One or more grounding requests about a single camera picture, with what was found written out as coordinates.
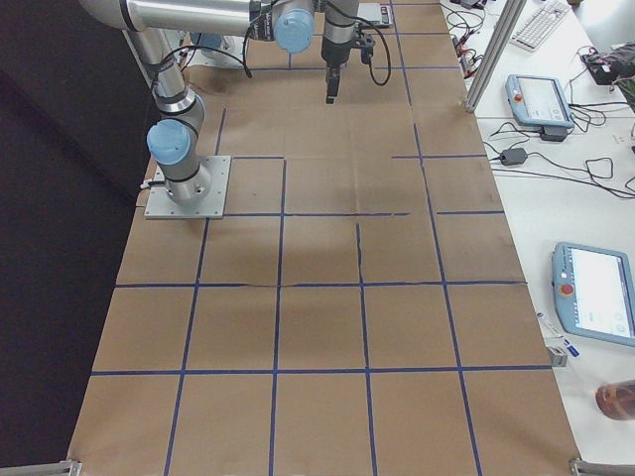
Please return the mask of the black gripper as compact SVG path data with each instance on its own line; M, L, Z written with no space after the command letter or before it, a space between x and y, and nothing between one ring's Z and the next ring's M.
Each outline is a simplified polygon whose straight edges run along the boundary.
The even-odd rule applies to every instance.
M326 64L326 104L333 104L337 95L340 83L341 66L349 59L351 43L322 43L321 57Z

